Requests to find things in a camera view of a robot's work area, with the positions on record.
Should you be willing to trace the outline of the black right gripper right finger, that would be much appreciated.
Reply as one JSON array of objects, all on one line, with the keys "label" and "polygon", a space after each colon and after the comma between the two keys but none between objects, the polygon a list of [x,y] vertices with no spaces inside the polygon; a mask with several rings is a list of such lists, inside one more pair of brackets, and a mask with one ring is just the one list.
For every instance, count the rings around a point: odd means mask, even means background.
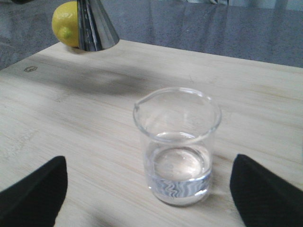
[{"label": "black right gripper right finger", "polygon": [[238,154],[230,190],[247,227],[301,227],[303,192],[249,156]]}]

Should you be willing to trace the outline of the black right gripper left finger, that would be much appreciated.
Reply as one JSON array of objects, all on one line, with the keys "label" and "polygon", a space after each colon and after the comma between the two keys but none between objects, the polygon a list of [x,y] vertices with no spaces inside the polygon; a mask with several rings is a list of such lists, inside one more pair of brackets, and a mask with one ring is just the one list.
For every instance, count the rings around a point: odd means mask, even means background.
[{"label": "black right gripper left finger", "polygon": [[67,188],[66,159],[56,156],[0,192],[0,225],[53,227]]}]

